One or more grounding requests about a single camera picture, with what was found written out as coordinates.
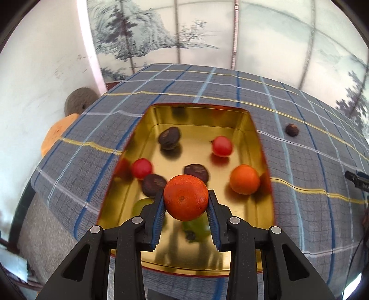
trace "white wall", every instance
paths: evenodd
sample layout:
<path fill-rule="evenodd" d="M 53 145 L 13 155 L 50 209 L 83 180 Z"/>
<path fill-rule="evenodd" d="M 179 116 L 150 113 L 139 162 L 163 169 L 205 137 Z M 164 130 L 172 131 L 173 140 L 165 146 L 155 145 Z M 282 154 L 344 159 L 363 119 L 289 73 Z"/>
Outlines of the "white wall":
<path fill-rule="evenodd" d="M 84 86 L 104 92 L 83 38 L 76 0 L 41 0 L 0 54 L 0 230 L 5 239 L 41 159 L 41 143 L 64 117 L 67 96 Z"/>

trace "green fruit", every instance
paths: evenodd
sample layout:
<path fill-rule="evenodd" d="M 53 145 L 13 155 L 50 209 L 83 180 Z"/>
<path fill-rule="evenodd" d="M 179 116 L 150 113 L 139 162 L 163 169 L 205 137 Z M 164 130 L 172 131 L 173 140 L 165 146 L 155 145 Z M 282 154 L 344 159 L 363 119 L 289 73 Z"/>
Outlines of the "green fruit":
<path fill-rule="evenodd" d="M 144 199 L 138 200 L 132 208 L 132 216 L 133 217 L 139 216 L 142 208 L 144 208 L 145 205 L 152 204 L 152 203 L 154 203 L 154 200 L 150 198 L 144 198 Z"/>
<path fill-rule="evenodd" d="M 182 222 L 182 227 L 189 242 L 202 242 L 210 235 L 206 212 L 195 220 Z"/>

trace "silver screw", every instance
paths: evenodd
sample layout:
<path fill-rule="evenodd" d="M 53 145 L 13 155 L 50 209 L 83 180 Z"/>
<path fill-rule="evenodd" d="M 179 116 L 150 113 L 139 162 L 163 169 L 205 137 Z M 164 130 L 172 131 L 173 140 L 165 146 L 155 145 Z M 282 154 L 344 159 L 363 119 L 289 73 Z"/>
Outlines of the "silver screw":
<path fill-rule="evenodd" d="M 239 218 L 237 218 L 237 217 L 231 217 L 231 218 L 230 218 L 230 222 L 231 222 L 232 224 L 238 224 L 238 223 L 240 223 L 240 219 L 239 219 Z"/>
<path fill-rule="evenodd" d="M 132 219 L 133 224 L 140 224 L 142 221 L 143 221 L 143 219 L 141 217 L 134 217 Z"/>
<path fill-rule="evenodd" d="M 91 233 L 98 233 L 99 231 L 100 231 L 100 226 L 95 225 L 90 228 Z"/>
<path fill-rule="evenodd" d="M 272 233 L 280 234 L 282 232 L 282 229 L 280 229 L 278 226 L 272 227 Z"/>

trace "dark brown nut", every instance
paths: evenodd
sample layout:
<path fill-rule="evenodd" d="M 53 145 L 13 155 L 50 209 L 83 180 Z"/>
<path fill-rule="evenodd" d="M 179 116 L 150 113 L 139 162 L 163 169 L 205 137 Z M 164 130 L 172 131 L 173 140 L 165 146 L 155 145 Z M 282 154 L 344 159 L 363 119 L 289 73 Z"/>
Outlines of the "dark brown nut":
<path fill-rule="evenodd" d="M 161 145 L 161 148 L 163 148 L 164 150 L 171 150 L 177 146 L 180 138 L 181 132 L 179 131 L 179 128 L 172 126 L 167 130 L 164 130 L 159 135 L 158 141 Z"/>
<path fill-rule="evenodd" d="M 299 132 L 300 132 L 299 128 L 294 124 L 288 124 L 286 126 L 286 133 L 289 136 L 296 136 L 299 134 Z"/>
<path fill-rule="evenodd" d="M 207 184 L 209 181 L 209 172 L 201 164 L 189 164 L 188 166 L 184 167 L 183 173 L 186 175 L 195 176 L 202 180 L 205 184 Z"/>
<path fill-rule="evenodd" d="M 158 174 L 149 174 L 142 181 L 142 192 L 149 198 L 155 198 L 157 192 L 164 189 L 166 179 Z"/>

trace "light blue stripe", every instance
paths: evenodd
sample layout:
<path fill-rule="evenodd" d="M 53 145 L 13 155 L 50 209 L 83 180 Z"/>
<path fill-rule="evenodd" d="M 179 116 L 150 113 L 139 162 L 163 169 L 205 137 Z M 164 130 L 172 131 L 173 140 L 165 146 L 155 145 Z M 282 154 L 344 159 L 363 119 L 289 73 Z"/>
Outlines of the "light blue stripe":
<path fill-rule="evenodd" d="M 268 95 L 269 103 L 270 103 L 272 109 L 274 110 L 274 118 L 275 118 L 275 121 L 277 123 L 277 128 L 278 128 L 279 136 L 282 139 L 284 139 L 284 134 L 283 134 L 282 126 L 280 124 L 280 120 L 279 120 L 279 117 L 278 117 L 278 114 L 277 114 L 276 107 L 275 107 L 274 102 L 273 102 L 273 98 L 270 95 L 269 90 L 268 90 L 268 88 L 267 88 L 267 86 L 266 86 L 266 84 L 264 82 L 264 78 L 260 77 L 260 79 L 263 82 L 265 92 Z M 286 145 L 285 142 L 282 142 L 282 147 L 283 147 L 284 158 L 285 158 L 284 161 L 286 163 L 286 168 L 287 168 L 287 172 L 288 172 L 288 175 L 289 175 L 289 178 L 290 178 L 290 183 L 292 185 L 294 185 L 294 183 L 293 183 L 292 169 L 291 169 L 291 162 L 290 162 L 290 154 L 288 152 L 288 148 L 287 148 L 287 145 Z M 291 192 L 292 192 L 293 201 L 295 203 L 295 208 L 296 208 L 296 213 L 297 213 L 297 220 L 299 222 L 300 249 L 301 249 L 301 251 L 305 251 L 304 226 L 303 226 L 303 223 L 302 223 L 302 217 L 301 217 L 301 212 L 300 212 L 300 208 L 299 208 L 299 203 L 297 202 L 296 192 L 295 192 L 295 190 L 293 188 L 291 188 Z"/>
<path fill-rule="evenodd" d="M 199 102 L 200 97 L 202 96 L 204 90 L 206 89 L 206 86 L 208 85 L 208 83 L 209 83 L 210 79 L 212 78 L 212 76 L 213 76 L 213 74 L 214 74 L 214 72 L 215 72 L 216 69 L 217 69 L 216 67 L 214 67 L 213 69 L 211 69 L 208 77 L 206 78 L 206 81 L 204 82 L 203 86 L 201 87 L 201 89 L 197 93 L 196 98 L 192 101 L 192 103 L 198 103 Z"/>
<path fill-rule="evenodd" d="M 126 96 L 122 101 L 120 101 L 111 111 L 110 113 L 114 112 L 124 101 L 126 101 L 134 92 L 138 91 L 140 88 L 142 88 L 146 83 L 148 83 L 151 79 L 154 79 L 156 76 L 158 76 L 161 72 L 163 72 L 164 70 L 168 69 L 169 67 L 171 67 L 173 64 L 168 65 L 167 67 L 165 67 L 164 69 L 162 69 L 160 72 L 156 73 L 154 76 L 152 76 L 150 79 L 146 80 L 143 84 L 141 84 L 138 88 L 136 88 L 134 91 L 132 91 L 128 96 Z M 91 137 L 91 135 L 100 127 L 100 125 L 109 117 L 109 115 L 105 116 L 101 122 L 91 131 L 91 133 L 85 138 L 85 140 L 83 141 L 83 144 L 85 142 L 87 142 L 87 140 Z M 72 160 L 77 156 L 77 153 L 79 152 L 79 150 L 81 150 L 83 144 L 81 144 L 79 146 L 79 148 L 77 149 L 77 151 L 73 154 L 72 158 L 69 160 L 69 162 L 67 163 L 67 165 L 65 166 L 65 168 L 63 169 L 62 173 L 60 174 L 60 176 L 58 177 L 58 179 L 56 180 L 54 186 L 52 187 L 49 196 L 47 197 L 47 202 L 46 204 L 49 206 L 50 203 L 50 199 L 51 196 L 55 190 L 55 186 L 56 184 L 59 182 L 59 180 L 63 177 L 66 169 L 70 166 L 70 164 L 72 163 Z"/>

